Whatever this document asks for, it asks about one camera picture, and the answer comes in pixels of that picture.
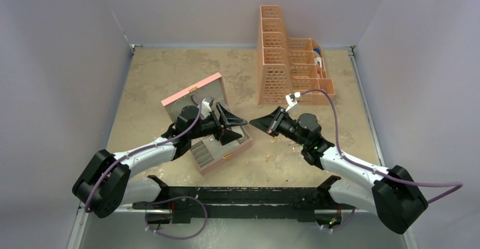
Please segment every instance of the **purple cable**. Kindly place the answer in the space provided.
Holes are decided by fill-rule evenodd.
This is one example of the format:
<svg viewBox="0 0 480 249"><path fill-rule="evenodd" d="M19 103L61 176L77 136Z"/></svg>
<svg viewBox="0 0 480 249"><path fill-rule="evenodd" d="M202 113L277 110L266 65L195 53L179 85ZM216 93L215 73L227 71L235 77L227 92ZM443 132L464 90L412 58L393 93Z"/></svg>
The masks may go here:
<svg viewBox="0 0 480 249"><path fill-rule="evenodd" d="M341 225L339 225L336 228L332 228L333 231L337 231L337 230L340 230L340 229L344 228L345 225L347 225L350 222L350 220L353 218L353 214L355 214L355 208L352 209L352 212L350 213L350 215L348 215L348 218L345 220L344 223L342 223Z"/></svg>
<svg viewBox="0 0 480 249"><path fill-rule="evenodd" d="M185 239L191 239L191 238L194 238L196 236L198 236L202 231L203 229L205 229L205 226L207 225L207 221L208 221L208 213L207 213L207 208L205 207L205 205L200 202L200 200L198 200L197 198L194 198L194 197L191 197L191 196L178 196L178 197L173 197L173 198L170 198L168 200L164 200L164 201L158 201L158 202L151 202L149 204L152 204L152 205L161 205L161 204L165 204L165 203L168 203L168 202L171 202L171 201L175 201L175 200L178 200L178 199L183 199L183 198L186 198L186 199L191 199L193 201L196 201L197 203L200 204L200 206L202 207L203 209L203 212L205 213L205 221L203 222L203 225L202 227L200 228L200 230L198 230L195 234L192 234L190 236L186 236L186 237L177 237L177 236L172 236L172 235L169 235L169 234L165 234L165 233L162 233L162 232L158 232L157 230L151 228L149 225L148 225L148 220L147 220L147 215L148 214L145 214L145 224L147 225L147 228L148 230L150 230L152 233L154 234L157 234L157 235L160 235L162 237L165 237L165 238L169 238L169 239L176 239L176 240L185 240Z"/></svg>
<svg viewBox="0 0 480 249"><path fill-rule="evenodd" d="M159 146L162 146L164 144L167 144L167 143L170 143L174 140L177 140L179 139L180 137L183 137L185 134L187 134L192 128L193 126L198 122L198 120L200 119L200 112L202 110L202 103L200 103L198 105L198 113L195 117L195 120L194 122L187 128L185 129L184 132L178 134L177 136L169 139L169 140L166 140L166 141L162 141L161 143L159 144L150 144L150 145L146 145L144 147L141 147L141 148L138 148L136 150L133 150L132 152L130 152L128 154L128 156L133 156L135 154L138 154L140 152L143 152L143 151L146 151L146 150L149 150L149 149L152 149L152 148L157 148ZM107 168L107 170L102 174L102 176L97 180L97 183L95 183L95 185L93 186L92 188L92 191L90 192L90 194L88 195L88 198L87 198L87 201L85 202L85 212L89 213L89 212L92 212L90 210L90 204L92 203L92 199L93 199L93 196L95 194L95 192L98 190L98 187L100 186L100 184L102 183L102 181L105 179L105 177L120 163L122 162L123 160L125 160L126 158L128 158L128 156L122 156L121 158L117 159L115 162L113 162L110 167Z"/></svg>
<svg viewBox="0 0 480 249"><path fill-rule="evenodd" d="M333 104L333 101L332 99L330 98L330 96L322 89L309 89L308 91L304 91L304 92L301 92L300 95L304 95L306 93L309 93L309 92L321 92L323 93L328 101L330 102L330 105L332 105L332 110L333 110L333 117L335 119L335 142L337 144L337 150L340 154L342 154L342 158L344 160L346 160L348 163L352 164L352 165L355 165L359 168L362 168L362 169L365 169L367 171L371 171L371 172L374 172L373 168L370 168L368 166L365 166L365 165L362 165L362 164L359 164L359 163L356 163L355 161L347 158L345 155L343 155L343 152L340 148L340 140L338 138L338 117L337 117L337 111L335 109L335 105ZM418 187L431 187L431 188L446 188L446 187L453 187L451 188L450 190L442 193L442 194L439 194L437 195L436 197L428 200L427 202L429 204L453 193L454 191L457 191L458 189L460 189L464 184L462 182L449 182L449 183L422 183L422 182L412 182L412 181L407 181L407 180L402 180L402 179L398 179L398 178L395 178L395 177L392 177L388 174L384 174L382 172L375 172L379 175L381 175L382 177L385 177L387 179L390 179L392 181L395 181L397 183L401 183L401 184L405 184L405 185L410 185L410 186L418 186Z"/></svg>

